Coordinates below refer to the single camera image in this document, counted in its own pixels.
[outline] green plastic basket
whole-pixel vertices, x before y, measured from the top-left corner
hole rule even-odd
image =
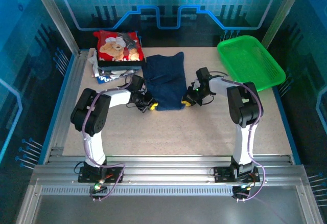
[[[221,62],[232,79],[254,82],[258,91],[281,84],[285,72],[253,36],[239,36],[217,46]]]

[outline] beige tabletop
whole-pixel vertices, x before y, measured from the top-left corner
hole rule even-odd
[[[226,71],[216,48],[143,48],[143,51],[145,56],[173,56],[184,52],[187,86],[196,79],[195,72],[199,68]],[[119,79],[98,84],[91,75],[91,64],[87,62],[78,98],[87,87],[100,91],[124,83]],[[292,154],[272,89],[259,92],[259,96],[264,115],[255,133],[253,153]],[[106,155],[232,155],[235,125],[229,116],[227,99],[220,96],[202,107],[145,114],[120,105],[109,110],[102,140]],[[63,154],[85,155],[81,133],[73,125],[69,128]]]

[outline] stack of folded clothes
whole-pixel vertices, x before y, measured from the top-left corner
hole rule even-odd
[[[136,32],[97,31],[97,51],[89,58],[98,83],[134,74],[145,63]]]

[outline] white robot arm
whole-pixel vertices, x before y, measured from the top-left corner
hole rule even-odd
[[[131,92],[126,89],[115,90],[115,91],[108,91],[103,95],[110,97],[109,101],[109,108],[114,107],[116,105],[125,105],[128,104],[131,97]],[[106,155],[103,152],[102,147],[102,138],[101,138],[101,131],[95,133],[92,137],[86,133],[86,141],[88,150],[90,153],[90,157],[97,163],[97,164],[104,164],[106,160]],[[98,167],[94,164],[88,156],[86,156],[85,162],[92,166]]]
[[[232,175],[236,180],[253,173],[255,168],[251,157],[253,157],[253,136],[257,127],[255,121],[259,116],[259,108],[261,107],[261,116],[263,110],[261,104],[257,104],[255,98],[243,85],[249,88],[259,100],[254,83],[247,82],[239,86],[232,81],[225,80],[223,76],[212,76],[207,68],[199,69],[196,75],[198,79],[188,88],[183,100],[192,106],[202,105],[202,100],[208,95],[221,95],[228,98],[230,117],[236,125],[235,149],[231,157]]]

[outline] glass panel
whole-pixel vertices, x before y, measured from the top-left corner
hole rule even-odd
[[[316,175],[311,180],[321,183],[327,173],[326,5],[327,0],[296,0],[269,48],[287,73],[279,93],[301,162],[308,176]],[[281,91],[286,85],[287,91]],[[323,188],[315,187],[315,194],[324,195],[325,191],[319,192]],[[324,196],[316,200],[325,205]],[[320,210],[326,220],[327,208]]]
[[[282,0],[55,0],[81,48],[90,31],[138,30],[143,46],[216,46],[238,35],[262,39]]]
[[[72,54],[40,0],[0,0],[0,15],[0,222],[14,223]]]

